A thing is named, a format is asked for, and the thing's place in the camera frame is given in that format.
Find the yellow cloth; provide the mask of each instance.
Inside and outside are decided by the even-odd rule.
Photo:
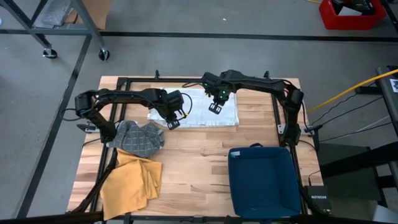
[[[101,189],[104,220],[147,206],[147,199],[157,198],[162,181],[162,163],[143,159],[118,149],[118,166]]]

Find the cardboard box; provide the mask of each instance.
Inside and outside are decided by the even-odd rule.
[[[97,28],[105,29],[106,16],[111,7],[111,0],[83,0],[83,4]],[[72,10],[69,16],[65,19],[65,23],[83,24],[83,21],[77,14],[76,10]]]

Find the black cable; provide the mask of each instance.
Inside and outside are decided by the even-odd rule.
[[[100,139],[101,139],[101,138],[98,138],[98,139],[94,139],[94,140],[85,142],[81,147],[84,147],[85,145],[87,145],[87,144],[89,144],[89,143],[92,143],[92,142],[95,142],[95,141],[98,141],[98,140],[100,140]]]
[[[351,99],[352,97],[354,97],[354,96],[356,96],[356,95],[358,95],[358,93],[355,93],[354,95],[348,97],[347,99],[345,99],[345,100],[343,100],[343,101],[340,101],[340,102],[339,102],[338,104],[336,104],[335,106],[332,106],[332,107],[329,109],[328,112],[324,113],[320,118],[318,118],[316,121],[314,121],[314,122],[311,124],[311,126],[313,126],[313,124],[315,124],[316,122],[318,122],[319,120],[321,120],[326,114],[330,113],[330,112],[331,112],[334,108],[336,108],[338,105],[340,105],[341,103],[347,102],[349,99]]]
[[[349,110],[349,111],[347,111],[347,112],[344,112],[344,113],[342,113],[342,114],[340,114],[340,115],[338,115],[338,116],[335,116],[334,118],[329,119],[328,121],[325,121],[322,125],[325,125],[325,124],[329,123],[330,121],[333,121],[333,120],[336,119],[336,118],[339,118],[339,117],[341,117],[341,116],[343,116],[343,115],[346,115],[346,114],[348,114],[348,113],[350,113],[350,112],[352,112],[352,111],[354,111],[354,110],[358,110],[358,109],[360,109],[360,108],[362,108],[362,107],[365,107],[365,106],[367,106],[367,105],[369,105],[369,104],[371,104],[371,103],[373,103],[373,102],[376,102],[377,100],[380,100],[380,99],[382,99],[382,98],[383,98],[383,97],[380,96],[379,98],[374,99],[374,100],[370,101],[369,103],[365,103],[365,104],[362,105],[362,106],[356,107],[356,108],[351,109],[351,110]]]
[[[309,176],[308,176],[308,184],[310,184],[310,186],[312,186],[312,184],[311,184],[311,175],[312,174],[310,174]]]
[[[192,85],[189,85],[189,84],[192,84],[192,83],[186,83],[186,84],[182,85],[182,88],[193,87],[195,85],[200,85],[203,87],[203,85],[201,83],[193,83]]]
[[[395,122],[398,122],[398,121],[391,121],[391,122],[388,122],[388,123],[386,123],[386,124],[377,125],[377,126],[375,126],[375,127],[373,127],[373,128],[368,128],[368,129],[364,129],[364,130],[360,130],[360,131],[355,131],[355,132],[353,132],[353,133],[343,134],[343,135],[341,135],[341,136],[336,136],[336,137],[333,137],[333,138],[324,139],[324,140],[321,140],[321,141],[319,141],[319,142],[329,141],[329,140],[332,140],[332,139],[345,137],[345,136],[348,136],[348,135],[350,135],[350,134],[356,134],[356,133],[361,133],[361,132],[364,132],[364,131],[369,131],[369,130],[372,130],[372,129],[375,129],[375,128],[380,128],[380,127],[382,127],[382,126],[385,126],[385,125],[391,124],[391,123],[395,123]]]
[[[305,128],[308,130],[307,122],[306,122],[306,120],[305,120],[305,107],[304,107],[304,102],[301,102],[301,105],[302,105],[302,107],[303,107],[304,125],[305,125]]]
[[[313,148],[315,149],[315,146],[313,146],[311,143],[309,143],[309,142],[307,142],[307,141],[304,141],[304,140],[298,140],[298,141],[304,142],[305,144],[308,144],[308,145],[310,145],[311,147],[313,147]]]
[[[189,97],[189,100],[191,101],[191,106],[189,107],[189,111],[188,111],[188,113],[187,113],[187,114],[185,114],[185,112],[184,112],[184,117],[182,117],[182,118],[178,119],[178,121],[181,121],[182,119],[186,118],[186,117],[187,117],[187,116],[188,116],[188,115],[191,113],[191,110],[192,110],[192,105],[193,105],[192,98],[191,98],[191,96],[190,96],[190,95],[188,95],[188,94],[186,94],[186,93],[181,93],[181,95],[185,95],[185,96]]]
[[[117,123],[119,123],[119,122],[121,122],[121,121],[122,121],[122,119],[119,119],[117,122],[114,122],[114,124],[117,124]],[[81,147],[84,147],[85,145],[87,145],[87,144],[89,144],[89,143],[92,143],[92,142],[95,142],[95,141],[98,141],[98,140],[100,140],[100,139],[101,139],[101,138],[94,139],[94,140],[91,140],[91,141],[88,141],[88,142],[84,142],[83,145],[81,145]]]
[[[76,111],[75,108],[66,108],[66,109],[61,110],[61,112],[60,112],[61,119],[64,120],[64,121],[78,121],[78,120],[82,119],[82,118],[74,118],[74,119],[66,119],[66,118],[64,118],[63,115],[65,114],[65,112],[66,111],[71,111],[71,110],[72,111]]]

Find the cable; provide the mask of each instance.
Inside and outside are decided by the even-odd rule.
[[[344,102],[347,102],[349,99],[351,99],[352,97],[354,97],[354,96],[356,96],[356,95],[358,95],[358,93],[355,93],[354,95],[348,97],[347,99],[345,99],[345,100],[339,102],[337,105],[332,106],[332,107],[329,109],[328,112],[324,113],[320,118],[318,118],[316,121],[314,121],[311,125],[313,126],[316,122],[318,122],[319,120],[321,120],[326,114],[330,113],[330,112],[331,112],[334,108],[336,108],[338,105],[340,105],[340,104],[342,104],[342,103],[344,103]]]
[[[332,140],[332,139],[345,137],[345,136],[348,136],[348,135],[350,135],[350,134],[356,134],[356,133],[361,133],[361,132],[364,132],[364,131],[369,131],[369,130],[372,130],[372,129],[375,129],[375,128],[380,128],[380,127],[382,127],[382,126],[385,126],[385,125],[391,124],[391,123],[395,123],[395,122],[398,122],[398,121],[391,121],[391,122],[388,122],[388,123],[386,123],[386,124],[377,125],[377,126],[375,126],[375,127],[373,127],[373,128],[368,128],[368,129],[364,129],[364,130],[360,130],[360,131],[354,131],[353,133],[343,134],[343,135],[341,135],[341,136],[336,136],[336,137],[333,137],[333,138],[324,139],[324,140],[321,140],[321,141],[319,141],[319,142],[329,141],[329,140]]]
[[[311,184],[311,175],[312,174],[310,174],[309,176],[308,176],[308,184],[310,185],[310,186],[312,186],[312,184]]]
[[[304,141],[304,140],[298,140],[298,141],[304,142],[305,144],[308,144],[308,145],[310,145],[311,147],[313,147],[313,148],[315,149],[315,146],[313,146],[311,143],[309,143],[309,142],[307,142],[307,141]]]
[[[318,2],[318,1],[313,1],[313,0],[305,0],[307,2],[312,2],[312,3],[317,3],[317,4],[321,4],[322,2]]]
[[[178,119],[178,121],[181,121],[182,119],[184,119],[184,118],[186,118],[190,113],[191,113],[191,110],[192,110],[192,104],[193,104],[193,102],[192,102],[192,98],[191,98],[191,96],[190,95],[188,95],[188,94],[186,94],[186,93],[181,93],[181,95],[185,95],[185,96],[187,96],[187,97],[189,97],[189,100],[191,101],[191,106],[189,107],[189,111],[188,111],[188,113],[187,114],[185,114],[185,112],[184,112],[184,116],[182,117],[182,118],[180,118],[180,119]]]
[[[64,121],[78,121],[78,120],[82,119],[82,118],[74,118],[74,119],[66,119],[66,118],[64,118],[63,115],[65,114],[65,112],[66,111],[70,111],[70,110],[76,111],[75,108],[66,108],[66,109],[61,110],[60,117],[61,117],[62,120],[64,120]]]
[[[382,99],[382,98],[383,98],[383,97],[380,96],[379,98],[374,99],[374,100],[370,101],[369,103],[365,103],[365,104],[362,105],[362,106],[356,107],[356,108],[351,109],[351,110],[349,110],[349,111],[347,111],[347,112],[344,112],[344,113],[342,113],[342,114],[340,114],[340,115],[338,115],[338,116],[335,116],[334,118],[331,118],[331,119],[329,119],[328,121],[325,121],[325,122],[324,122],[323,124],[321,124],[321,125],[325,125],[325,124],[329,123],[330,121],[333,121],[333,120],[336,119],[336,118],[339,118],[339,117],[341,117],[341,116],[343,116],[343,115],[346,115],[346,114],[348,114],[348,113],[350,113],[350,112],[352,112],[352,111],[354,111],[354,110],[358,110],[358,109],[360,109],[360,108],[362,108],[362,107],[365,107],[365,106],[367,106],[367,105],[369,105],[369,104],[371,104],[371,103],[373,103],[373,102],[376,102],[377,100],[380,100],[380,99]]]
[[[117,124],[117,123],[119,123],[119,122],[121,122],[122,121],[122,119],[119,119],[117,122],[114,122],[114,124]],[[98,139],[94,139],[94,140],[91,140],[91,141],[88,141],[88,142],[84,142],[83,143],[83,145],[81,145],[81,147],[84,147],[85,145],[87,145],[87,144],[89,144],[89,143],[92,143],[92,142],[95,142],[95,141],[98,141],[98,140],[100,140],[101,138],[98,138]]]
[[[98,140],[100,140],[100,139],[101,139],[101,138],[94,139],[94,140],[91,140],[91,141],[88,141],[88,142],[84,142],[83,145],[81,145],[81,147],[84,147],[85,145],[87,145],[87,144],[89,144],[89,143],[92,143],[92,142],[95,142],[95,141],[98,141]]]
[[[192,83],[186,83],[186,84],[182,85],[182,88],[193,87],[195,85],[200,85],[203,87],[203,85],[201,83],[193,83],[192,85],[189,85],[189,84],[192,84]]]
[[[375,80],[378,80],[378,79],[380,79],[380,78],[387,77],[387,76],[392,75],[392,74],[395,74],[395,73],[397,73],[397,72],[398,72],[398,69],[395,69],[395,70],[393,70],[393,71],[386,72],[386,73],[384,73],[384,74],[381,74],[381,75],[378,75],[378,76],[376,76],[376,77],[370,78],[370,79],[368,79],[368,80],[366,80],[366,81],[363,81],[363,82],[361,82],[361,83],[359,83],[359,84],[357,84],[357,85],[355,85],[355,86],[352,86],[351,88],[349,88],[349,89],[347,89],[347,90],[345,90],[345,91],[343,91],[343,92],[337,94],[336,96],[330,98],[329,100],[326,100],[325,102],[319,104],[318,106],[315,106],[314,108],[311,108],[310,110],[308,110],[308,112],[315,111],[316,109],[319,109],[319,108],[321,108],[322,106],[325,106],[325,105],[327,105],[328,103],[337,100],[338,98],[340,98],[341,96],[343,96],[343,95],[349,93],[350,91],[355,90],[357,87],[363,86],[363,85],[365,85],[365,84],[368,84],[368,83],[371,82],[371,81],[375,81]]]
[[[304,117],[304,126],[308,130],[307,122],[305,120],[305,107],[304,107],[304,102],[301,102],[301,105],[303,106],[303,117]]]

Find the gray towel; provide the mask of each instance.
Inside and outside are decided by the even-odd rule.
[[[149,158],[164,146],[164,132],[153,123],[139,127],[134,121],[122,121],[116,137],[107,145],[121,148],[143,158]]]

